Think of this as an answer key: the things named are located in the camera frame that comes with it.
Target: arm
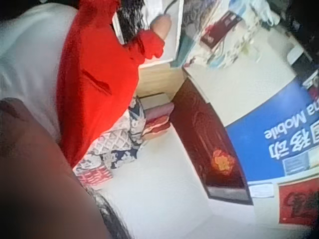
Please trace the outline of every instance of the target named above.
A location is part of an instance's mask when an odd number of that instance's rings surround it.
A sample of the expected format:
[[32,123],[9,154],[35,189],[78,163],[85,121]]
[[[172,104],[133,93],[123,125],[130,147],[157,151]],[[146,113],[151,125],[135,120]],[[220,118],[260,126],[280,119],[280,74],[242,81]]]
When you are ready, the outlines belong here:
[[169,15],[158,17],[151,25],[150,30],[141,30],[136,37],[124,45],[131,59],[139,66],[145,59],[159,58],[163,54],[163,47],[171,27]]

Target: hand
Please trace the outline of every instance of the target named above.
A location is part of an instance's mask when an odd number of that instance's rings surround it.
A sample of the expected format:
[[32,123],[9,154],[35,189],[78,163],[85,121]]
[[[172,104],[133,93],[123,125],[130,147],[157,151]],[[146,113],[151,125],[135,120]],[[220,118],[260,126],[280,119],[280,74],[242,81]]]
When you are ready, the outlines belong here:
[[151,24],[151,30],[165,40],[171,27],[170,15],[158,16]]

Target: poster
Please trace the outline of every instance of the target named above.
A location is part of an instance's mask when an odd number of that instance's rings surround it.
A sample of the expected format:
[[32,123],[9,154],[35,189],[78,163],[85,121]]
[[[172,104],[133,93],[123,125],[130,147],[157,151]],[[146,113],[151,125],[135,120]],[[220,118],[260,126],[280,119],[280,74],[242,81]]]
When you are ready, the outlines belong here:
[[248,183],[318,166],[311,152],[319,145],[319,100],[297,80],[226,130]]
[[319,210],[319,178],[279,185],[279,199],[279,223],[314,226]]

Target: red decoration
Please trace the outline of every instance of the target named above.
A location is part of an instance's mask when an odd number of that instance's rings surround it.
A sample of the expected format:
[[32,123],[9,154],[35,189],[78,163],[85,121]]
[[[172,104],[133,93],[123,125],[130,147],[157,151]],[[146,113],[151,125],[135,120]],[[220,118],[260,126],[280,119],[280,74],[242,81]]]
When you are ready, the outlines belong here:
[[318,218],[319,178],[279,186],[279,196],[280,223],[315,225]]
[[211,165],[223,175],[230,175],[235,165],[235,158],[217,149],[213,153]]

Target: red poster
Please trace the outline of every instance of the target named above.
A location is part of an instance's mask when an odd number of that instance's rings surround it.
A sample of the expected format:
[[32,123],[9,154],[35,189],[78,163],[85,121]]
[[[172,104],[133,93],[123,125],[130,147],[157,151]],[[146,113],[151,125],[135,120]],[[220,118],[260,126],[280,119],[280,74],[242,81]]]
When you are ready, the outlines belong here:
[[319,178],[279,186],[280,219],[283,224],[313,226],[318,219]]

